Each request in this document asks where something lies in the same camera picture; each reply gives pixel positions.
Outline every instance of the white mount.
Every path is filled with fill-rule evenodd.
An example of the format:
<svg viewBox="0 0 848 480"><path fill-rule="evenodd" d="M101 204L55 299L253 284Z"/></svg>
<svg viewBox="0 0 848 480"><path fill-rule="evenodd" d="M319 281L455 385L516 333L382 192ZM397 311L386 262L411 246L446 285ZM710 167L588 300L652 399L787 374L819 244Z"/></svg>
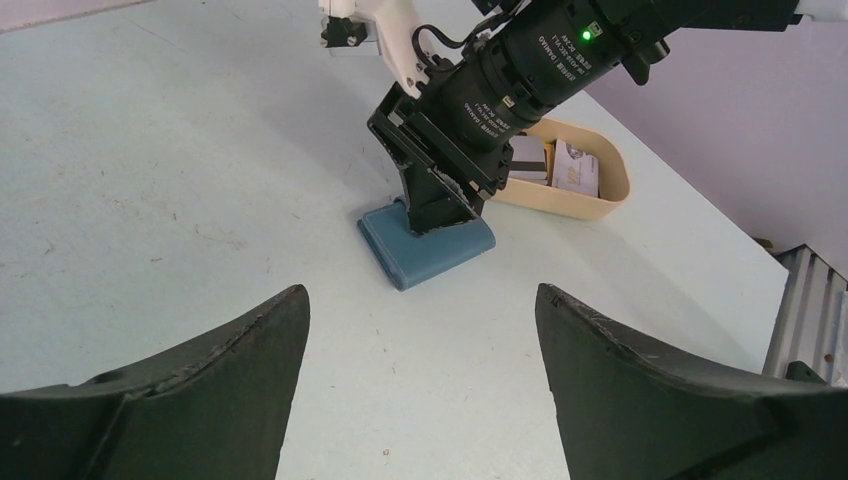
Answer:
<svg viewBox="0 0 848 480"><path fill-rule="evenodd" d="M848 0L801 0L795 13L816 22L848 22Z"/></svg>
<svg viewBox="0 0 848 480"><path fill-rule="evenodd" d="M421 25L412 0L318 0L321 13L330 17L368 22L376 28L379 52L407 95L421 96L415 85L429 78L412 49L412 32ZM421 48L433 54L433 45L423 35Z"/></svg>

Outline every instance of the screw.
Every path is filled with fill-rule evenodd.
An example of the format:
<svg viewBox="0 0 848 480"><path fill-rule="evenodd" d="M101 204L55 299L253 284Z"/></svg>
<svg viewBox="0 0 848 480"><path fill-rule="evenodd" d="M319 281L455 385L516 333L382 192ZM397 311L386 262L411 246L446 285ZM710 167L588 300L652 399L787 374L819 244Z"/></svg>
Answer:
<svg viewBox="0 0 848 480"><path fill-rule="evenodd" d="M743 13L742 15L736 17L735 20L733 20L733 26L741 27L742 25L745 25L746 23L750 22L752 18L753 17L751 17L750 13Z"/></svg>

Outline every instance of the metal radiator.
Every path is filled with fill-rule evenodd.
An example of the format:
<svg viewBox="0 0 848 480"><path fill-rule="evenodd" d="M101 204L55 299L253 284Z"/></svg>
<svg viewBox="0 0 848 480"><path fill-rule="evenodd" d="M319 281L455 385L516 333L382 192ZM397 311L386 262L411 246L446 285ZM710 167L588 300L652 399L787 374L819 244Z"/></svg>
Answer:
<svg viewBox="0 0 848 480"><path fill-rule="evenodd" d="M840 319L848 282L806 245L777 258L789 270L789 280L763 374L786 378L790 364L803 362L807 376L844 385L840 372L848 372L838 368L844 361L838 347L846 336Z"/></svg>

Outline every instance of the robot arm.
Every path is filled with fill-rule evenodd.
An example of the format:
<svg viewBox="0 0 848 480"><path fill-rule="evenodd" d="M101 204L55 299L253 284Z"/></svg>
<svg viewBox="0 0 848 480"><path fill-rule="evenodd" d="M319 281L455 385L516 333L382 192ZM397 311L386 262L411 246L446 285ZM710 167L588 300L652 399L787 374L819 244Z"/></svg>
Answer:
<svg viewBox="0 0 848 480"><path fill-rule="evenodd" d="M412 49L412 32L421 24L412 0L318 0L327 16L322 44L327 48L358 47L368 38L368 24L376 31L386 66L412 98L421 96L416 86L427 75ZM429 41L424 48L432 52Z"/></svg>
<svg viewBox="0 0 848 480"><path fill-rule="evenodd" d="M370 22L397 78L368 126L401 173L416 234L479 216L506 186L510 138L618 65L644 85L679 28L848 20L848 0L472 1L495 13L454 41L421 25L412 0L319 0L329 16L322 42L360 45ZM425 34L461 49L462 60L440 58Z"/></svg>

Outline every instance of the blue object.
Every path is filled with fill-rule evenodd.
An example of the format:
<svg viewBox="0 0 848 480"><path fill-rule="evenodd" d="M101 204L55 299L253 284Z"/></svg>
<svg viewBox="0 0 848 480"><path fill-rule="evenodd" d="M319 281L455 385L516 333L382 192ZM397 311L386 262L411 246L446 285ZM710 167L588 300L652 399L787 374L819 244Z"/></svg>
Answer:
<svg viewBox="0 0 848 480"><path fill-rule="evenodd" d="M495 235L482 218L416 237L409 229L406 204L401 199L366 213L357 226L400 291L495 247Z"/></svg>

